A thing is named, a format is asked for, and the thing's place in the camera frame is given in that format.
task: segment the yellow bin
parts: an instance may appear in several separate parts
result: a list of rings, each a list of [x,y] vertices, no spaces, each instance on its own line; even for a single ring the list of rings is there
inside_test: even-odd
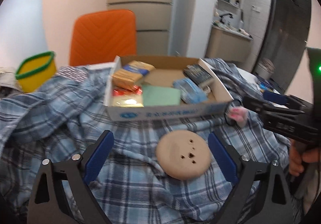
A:
[[[25,59],[16,72],[16,79],[23,91],[30,93],[56,73],[55,53],[40,53]]]

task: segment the green rim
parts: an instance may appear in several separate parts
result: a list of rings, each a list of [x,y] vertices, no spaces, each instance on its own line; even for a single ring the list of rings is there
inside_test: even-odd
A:
[[[26,72],[26,73],[19,74],[22,66],[23,66],[25,63],[29,62],[30,60],[33,60],[33,59],[36,59],[36,58],[39,58],[39,57],[43,57],[43,56],[50,56],[50,58],[49,58],[49,60],[48,60],[47,63],[45,63],[44,65],[42,65],[42,66],[40,66],[40,67],[38,67],[38,68],[36,68],[36,69],[33,69],[33,70],[31,70],[31,71],[28,71],[28,72]],[[53,51],[48,51],[48,52],[44,52],[44,53],[40,53],[40,54],[38,54],[38,55],[34,55],[34,56],[31,56],[31,57],[28,57],[28,58],[25,59],[25,60],[21,63],[21,65],[19,66],[19,68],[18,68],[18,70],[17,70],[17,72],[16,72],[16,79],[19,80],[19,79],[23,79],[23,78],[26,78],[26,77],[29,77],[29,76],[33,76],[34,74],[37,74],[37,73],[45,70],[47,67],[49,67],[49,65],[50,65],[51,61],[54,59],[54,57],[55,57],[55,52],[53,52]]]

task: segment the blue gripper pad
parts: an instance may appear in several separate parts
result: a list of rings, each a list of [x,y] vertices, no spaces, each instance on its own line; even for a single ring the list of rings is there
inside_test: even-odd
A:
[[[92,156],[89,158],[85,166],[85,174],[82,179],[87,185],[89,185],[91,181],[96,180],[114,145],[113,133],[110,131],[105,131],[104,133],[106,133],[106,136],[92,153]]]
[[[237,184],[239,182],[237,166],[214,133],[210,133],[208,136],[208,147],[210,148],[226,181],[231,182],[233,185]]]
[[[272,103],[276,103],[279,105],[286,105],[288,103],[288,97],[279,95],[277,93],[265,91],[263,92],[263,98],[267,101],[270,101]]]

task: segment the white box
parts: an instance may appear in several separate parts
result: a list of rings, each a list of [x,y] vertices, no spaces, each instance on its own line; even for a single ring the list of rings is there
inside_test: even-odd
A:
[[[112,92],[114,88],[111,75],[132,60],[155,66],[156,69],[144,77],[144,81],[155,86],[163,87],[171,87],[173,81],[184,78],[183,69],[186,68],[187,65],[199,64],[214,78],[214,82],[209,86],[212,90],[209,94],[209,100],[200,104],[185,104],[182,101],[181,105],[172,106],[109,106],[113,98]],[[111,75],[108,78],[103,104],[106,106],[110,119],[113,121],[168,120],[181,117],[219,115],[224,113],[227,103],[233,100],[223,83],[210,69],[210,65],[197,58],[174,56],[117,56]]]

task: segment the dark book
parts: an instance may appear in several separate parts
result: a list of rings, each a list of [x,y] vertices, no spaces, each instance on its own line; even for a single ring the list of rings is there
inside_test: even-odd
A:
[[[200,65],[189,65],[183,70],[183,74],[188,77],[199,88],[210,85],[214,78]]]

